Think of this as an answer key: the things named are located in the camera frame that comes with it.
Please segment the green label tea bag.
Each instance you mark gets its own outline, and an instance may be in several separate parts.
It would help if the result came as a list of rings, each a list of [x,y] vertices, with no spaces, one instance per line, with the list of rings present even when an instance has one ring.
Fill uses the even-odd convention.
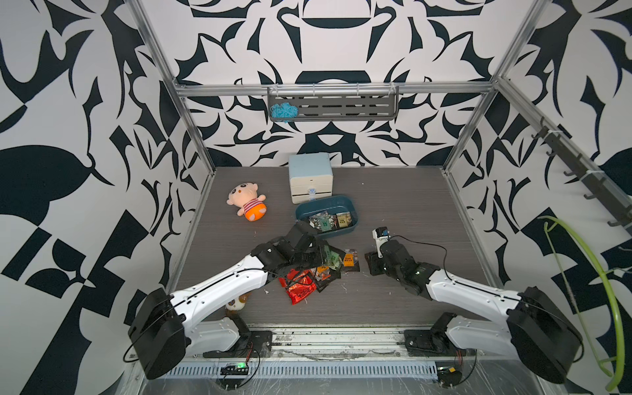
[[[324,265],[333,271],[339,271],[343,265],[344,256],[338,252],[327,250],[324,253]]]
[[[327,211],[319,212],[309,218],[309,223],[321,233],[328,233],[338,229],[336,214]]]

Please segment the orange label tea bag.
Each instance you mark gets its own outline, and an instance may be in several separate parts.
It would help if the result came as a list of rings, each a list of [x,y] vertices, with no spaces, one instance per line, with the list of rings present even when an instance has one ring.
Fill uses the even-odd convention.
[[[327,281],[332,276],[331,268],[321,266],[313,270],[314,279],[317,282]]]
[[[358,253],[356,250],[352,250],[352,249],[345,250],[345,253],[342,259],[342,271],[345,273],[360,271],[360,263],[359,263]]]

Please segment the yellow label tea bag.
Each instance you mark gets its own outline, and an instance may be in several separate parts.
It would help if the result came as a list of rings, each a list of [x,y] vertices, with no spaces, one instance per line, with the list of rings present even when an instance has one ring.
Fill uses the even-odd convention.
[[[347,228],[353,225],[352,215],[350,214],[350,212],[337,213],[336,219],[339,228]]]

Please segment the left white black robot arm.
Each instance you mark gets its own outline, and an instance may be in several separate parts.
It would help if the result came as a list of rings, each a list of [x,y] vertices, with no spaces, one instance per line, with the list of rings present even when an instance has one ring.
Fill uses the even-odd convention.
[[[202,321],[250,291],[324,264],[328,243],[316,229],[296,222],[287,235],[257,245],[242,260],[201,283],[172,294],[159,288],[140,304],[128,336],[147,379],[170,372],[187,356],[227,352],[247,328],[231,318]]]

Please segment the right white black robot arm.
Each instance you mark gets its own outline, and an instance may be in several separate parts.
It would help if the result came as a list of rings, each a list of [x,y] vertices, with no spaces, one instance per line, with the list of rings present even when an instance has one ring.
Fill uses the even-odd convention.
[[[536,287],[510,291],[485,286],[431,263],[416,261],[399,241],[375,240],[366,253],[370,274],[395,279],[413,296],[451,304],[477,316],[443,314],[434,330],[458,349],[519,360],[540,378],[562,384],[583,345],[578,329]]]

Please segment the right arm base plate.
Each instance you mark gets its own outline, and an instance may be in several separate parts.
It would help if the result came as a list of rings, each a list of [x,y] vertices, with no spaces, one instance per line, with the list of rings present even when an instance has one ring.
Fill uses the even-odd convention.
[[[431,329],[408,329],[403,332],[409,356],[474,356],[473,349],[462,349],[449,340],[444,332]]]

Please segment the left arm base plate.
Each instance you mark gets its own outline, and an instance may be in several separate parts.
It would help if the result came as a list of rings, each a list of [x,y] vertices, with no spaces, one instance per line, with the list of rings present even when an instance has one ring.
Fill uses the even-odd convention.
[[[226,352],[205,352],[204,358],[245,358],[258,352],[261,357],[268,357],[273,345],[273,332],[268,330],[253,331],[241,336],[235,345]]]

